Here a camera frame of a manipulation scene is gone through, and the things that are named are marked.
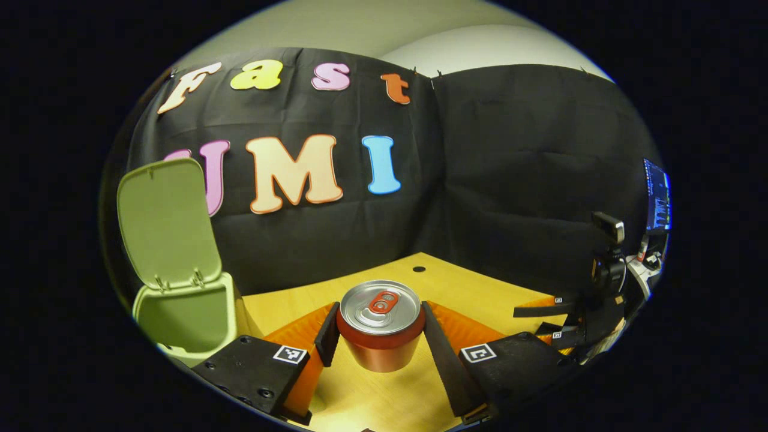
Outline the computer monitor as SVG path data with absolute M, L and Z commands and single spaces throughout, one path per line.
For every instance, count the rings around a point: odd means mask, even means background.
M 669 177 L 658 165 L 644 159 L 647 184 L 646 232 L 668 232 L 670 230 Z

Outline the green desktop garbage bin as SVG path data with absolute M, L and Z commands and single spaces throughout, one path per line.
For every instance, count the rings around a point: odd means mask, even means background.
M 200 164 L 179 158 L 132 170 L 119 184 L 117 210 L 142 281 L 132 317 L 162 353 L 195 367 L 247 330 L 241 296 L 222 267 Z

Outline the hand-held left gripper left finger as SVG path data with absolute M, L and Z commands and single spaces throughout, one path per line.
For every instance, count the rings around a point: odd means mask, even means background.
M 192 370 L 266 415 L 308 425 L 319 378 L 337 349 L 338 306 L 319 307 L 264 338 L 238 336 Z

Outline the red pop can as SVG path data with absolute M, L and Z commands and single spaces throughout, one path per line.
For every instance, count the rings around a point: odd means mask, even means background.
M 412 360 L 425 313 L 412 288 L 374 280 L 357 284 L 343 296 L 335 322 L 360 367 L 390 373 Z

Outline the white and grey equipment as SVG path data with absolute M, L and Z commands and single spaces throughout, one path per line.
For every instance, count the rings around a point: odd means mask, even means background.
M 661 278 L 668 246 L 668 233 L 645 233 L 637 252 L 628 260 L 628 268 L 637 281 L 643 300 L 648 301 Z

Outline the wooden desktop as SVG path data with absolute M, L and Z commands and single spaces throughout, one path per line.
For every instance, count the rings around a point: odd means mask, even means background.
M 513 308 L 545 298 L 492 277 L 417 253 L 378 267 L 279 292 L 244 296 L 247 311 L 264 334 L 288 325 L 318 307 L 340 301 L 348 290 L 372 280 L 398 281 L 423 301 L 433 301 L 505 335 L 534 332 L 541 318 L 515 318 Z M 338 342 L 332 366 L 316 388 L 315 432 L 445 432 L 458 426 L 424 337 L 414 357 L 399 371 L 367 371 L 345 341 Z

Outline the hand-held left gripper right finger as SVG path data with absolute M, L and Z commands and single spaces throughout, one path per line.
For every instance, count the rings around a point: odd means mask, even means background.
M 505 336 L 422 302 L 424 334 L 454 416 L 464 424 L 526 410 L 575 376 L 575 361 L 530 332 Z

